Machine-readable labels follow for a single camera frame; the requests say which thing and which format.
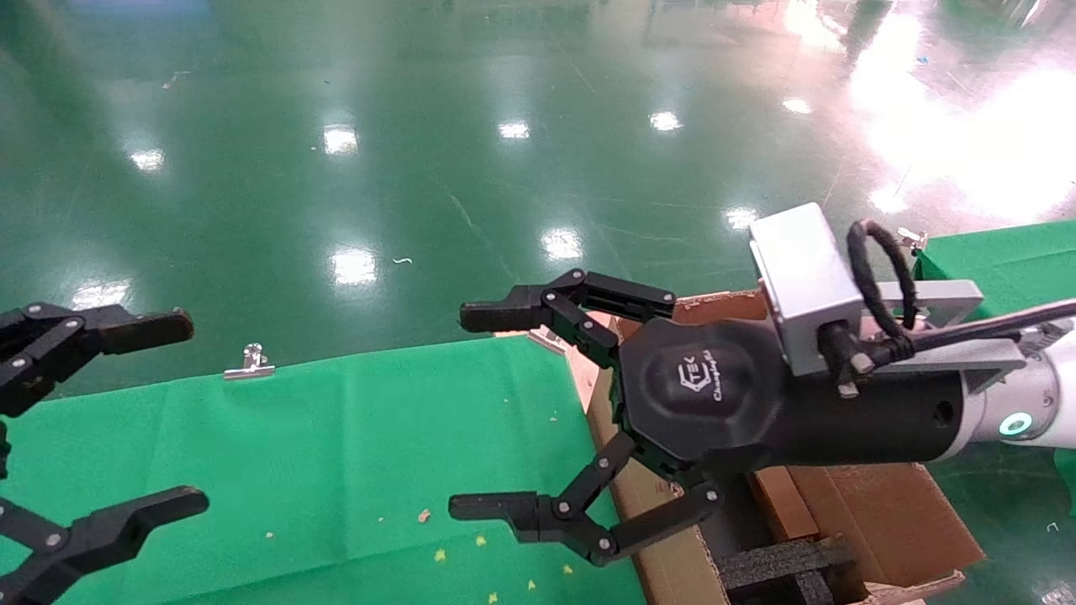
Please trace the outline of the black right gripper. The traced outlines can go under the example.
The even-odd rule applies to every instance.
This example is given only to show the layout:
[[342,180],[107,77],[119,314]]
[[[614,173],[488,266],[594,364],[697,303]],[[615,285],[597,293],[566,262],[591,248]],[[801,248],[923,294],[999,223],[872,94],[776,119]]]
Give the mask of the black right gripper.
[[[626,435],[615,434],[554,497],[456,494],[447,512],[458,521],[500,520],[520,544],[557,543],[607,566],[699,524],[722,504],[716,486],[703,482],[604,527],[589,506],[631,459],[662,477],[688,477],[926,463],[955,444],[964,411],[960,374],[883,374],[844,398],[829,376],[793,375],[764,322],[679,324],[669,320],[676,301],[670,291],[572,269],[547,284],[514,286],[500,300],[463,302],[466,332],[546,326],[603,369],[618,366],[618,425]],[[587,310],[643,325],[620,344]]]

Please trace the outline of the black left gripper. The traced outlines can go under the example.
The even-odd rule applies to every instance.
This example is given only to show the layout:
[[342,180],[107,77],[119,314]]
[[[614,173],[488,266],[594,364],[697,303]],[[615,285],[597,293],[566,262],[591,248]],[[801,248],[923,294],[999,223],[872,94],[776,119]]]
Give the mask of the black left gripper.
[[[17,418],[58,383],[103,354],[128,354],[190,340],[181,308],[133,314],[119,305],[73,310],[31,302],[1,318],[1,413]],[[0,479],[8,479],[8,425],[0,422]],[[151,532],[206,513],[208,495],[179,486],[104,507],[61,526],[8,498],[1,534],[29,555],[3,574],[4,604],[54,604],[82,578],[139,555]]]

